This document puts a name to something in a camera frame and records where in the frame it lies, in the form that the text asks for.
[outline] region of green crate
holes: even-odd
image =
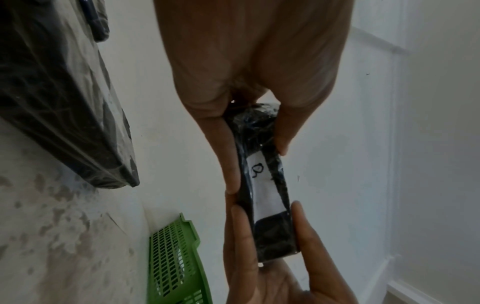
[[[180,218],[150,237],[148,304],[212,304],[192,221]]]

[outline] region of wrapped object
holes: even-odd
[[[259,262],[297,253],[284,169],[274,145],[278,107],[256,104],[225,116],[238,153],[241,186],[237,204],[246,211]]]
[[[95,187],[139,184],[130,127],[78,0],[0,0],[0,116]]]

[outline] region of white label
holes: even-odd
[[[253,222],[285,212],[282,198],[261,151],[246,158],[253,188]]]

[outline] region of hand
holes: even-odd
[[[354,0],[154,0],[180,100],[220,162],[227,192],[240,188],[231,101],[250,105],[268,89],[280,101],[274,143],[292,138],[337,77]]]
[[[226,210],[223,263],[230,287],[227,304],[358,304],[299,202],[294,202],[291,210],[310,291],[300,288],[282,259],[259,268],[247,215],[235,205],[232,195],[226,195]]]

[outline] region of black package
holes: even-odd
[[[237,204],[250,221],[259,262],[297,253],[284,169],[274,145],[278,107],[256,104],[225,116],[235,137],[241,186]]]
[[[91,185],[137,186],[130,127],[87,21],[78,0],[0,0],[0,116]]]

